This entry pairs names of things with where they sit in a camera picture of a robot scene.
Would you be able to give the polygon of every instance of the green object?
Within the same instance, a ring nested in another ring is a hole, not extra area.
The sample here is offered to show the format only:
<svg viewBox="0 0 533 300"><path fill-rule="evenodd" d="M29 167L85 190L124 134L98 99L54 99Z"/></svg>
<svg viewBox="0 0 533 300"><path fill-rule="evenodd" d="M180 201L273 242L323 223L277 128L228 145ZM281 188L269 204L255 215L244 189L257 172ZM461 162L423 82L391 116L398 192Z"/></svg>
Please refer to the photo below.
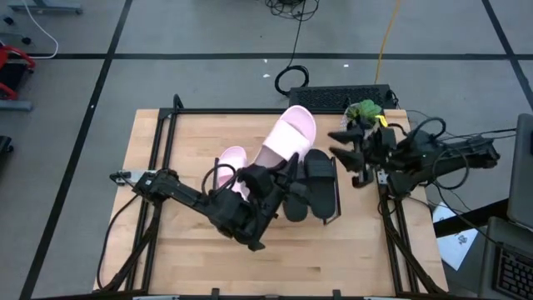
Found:
<svg viewBox="0 0 533 300"><path fill-rule="evenodd" d="M348 108L346 117L350 121L354 121L359 117L370 124L376 123L376 116L381 113L381 107L375 104L372 100L366 99L359 102L357 105Z"/></svg>

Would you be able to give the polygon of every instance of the wooden tabletop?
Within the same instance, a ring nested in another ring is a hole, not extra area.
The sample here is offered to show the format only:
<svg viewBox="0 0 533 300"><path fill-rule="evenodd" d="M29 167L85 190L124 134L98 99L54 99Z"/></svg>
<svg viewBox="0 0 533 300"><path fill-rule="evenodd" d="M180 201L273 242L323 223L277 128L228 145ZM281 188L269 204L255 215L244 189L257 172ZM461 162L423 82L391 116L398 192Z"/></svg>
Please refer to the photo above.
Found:
<svg viewBox="0 0 533 300"><path fill-rule="evenodd" d="M170 167L185 184L199 189L214 158L226 148L243 146L253 159L278 117L180 115ZM389 123L409 126L405 111L386 111L386 118ZM147 169L156 122L157 110L137 111L124 169ZM336 142L326 134L339 130L340 122L340 115L317 115L314 147L330 154L327 149ZM158 168L166 132L167 127L163 130ZM176 201L166 201L149 292L206 295L212 288L220 288L223 295L327 296L333 289L341 289L343 296L394 295L385 232L376 210L376 185L354 189L351 174L340 163L337 172L341 217L327 226L311 214L304 222L293 223L280 209L280 217L272 221L262 237L266 249L259 252L223 237L206 217ZM131 188L119 187L112 214L132 196ZM420 187L412 196L426 200ZM140 202L129 207L111 230L101 272L104 284L132 250ZM435 282L447 289L429 210L409 199L404 201L404 210L412 252ZM403 287L409 290L405 261L400 254L398 257ZM137 272L136 287L141 285L143 266L144 257L138 265L141 271Z"/></svg>

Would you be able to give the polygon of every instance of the black slide sandal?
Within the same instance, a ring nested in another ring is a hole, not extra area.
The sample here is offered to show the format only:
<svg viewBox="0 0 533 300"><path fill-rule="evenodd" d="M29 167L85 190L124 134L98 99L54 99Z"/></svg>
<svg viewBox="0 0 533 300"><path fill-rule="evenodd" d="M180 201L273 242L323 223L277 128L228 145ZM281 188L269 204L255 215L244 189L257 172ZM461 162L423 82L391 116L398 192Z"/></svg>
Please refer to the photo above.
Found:
<svg viewBox="0 0 533 300"><path fill-rule="evenodd" d="M330 158L324 152L311 149L304 159L306 185L311 192L309 205L313 215L327 219L335 214L335 174Z"/></svg>
<svg viewBox="0 0 533 300"><path fill-rule="evenodd" d="M304 173L303 166L298 164L298 174L296 175L296 181L305 184L306 174ZM307 217L307 205L298 201L295 197L288 197L286 201L283 201L283 212L287 220L291 222L301 222Z"/></svg>

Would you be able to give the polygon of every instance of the paper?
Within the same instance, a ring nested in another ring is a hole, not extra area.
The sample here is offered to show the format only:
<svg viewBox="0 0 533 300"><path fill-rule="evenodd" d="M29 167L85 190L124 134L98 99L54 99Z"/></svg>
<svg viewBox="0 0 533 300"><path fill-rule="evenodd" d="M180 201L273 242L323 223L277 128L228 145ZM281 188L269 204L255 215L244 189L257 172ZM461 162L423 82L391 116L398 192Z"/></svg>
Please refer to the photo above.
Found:
<svg viewBox="0 0 533 300"><path fill-rule="evenodd" d="M452 212L443 202L433 212L433 223L439 222L441 220L455 216L456 214ZM436 239L436 242L439 246L439 252L441 253L441 258L450 267L454 268L456 271L459 270L459 267L463 263L468 250L476 238L477 231L475 229L468 229L456 234L452 234L447 237L440 237Z"/></svg>

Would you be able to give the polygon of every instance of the red object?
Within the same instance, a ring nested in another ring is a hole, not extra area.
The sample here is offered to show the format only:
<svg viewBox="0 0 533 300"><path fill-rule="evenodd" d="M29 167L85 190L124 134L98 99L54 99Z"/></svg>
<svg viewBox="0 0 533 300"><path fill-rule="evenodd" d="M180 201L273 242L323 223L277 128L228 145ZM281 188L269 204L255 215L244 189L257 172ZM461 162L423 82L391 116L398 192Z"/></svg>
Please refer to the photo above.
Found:
<svg viewBox="0 0 533 300"><path fill-rule="evenodd" d="M35 62L33 59L31 59L25 52L11 46L3 46L0 47L0 69L3 68L3 66L7 63L9 59L9 53L15 53L18 56L20 56L22 59L27 61L27 68L30 70L33 70L35 68ZM9 88L4 83L0 82L0 90L4 91L4 93L7 95L5 99L7 100L16 100L18 95L17 92L13 91L11 88Z"/></svg>

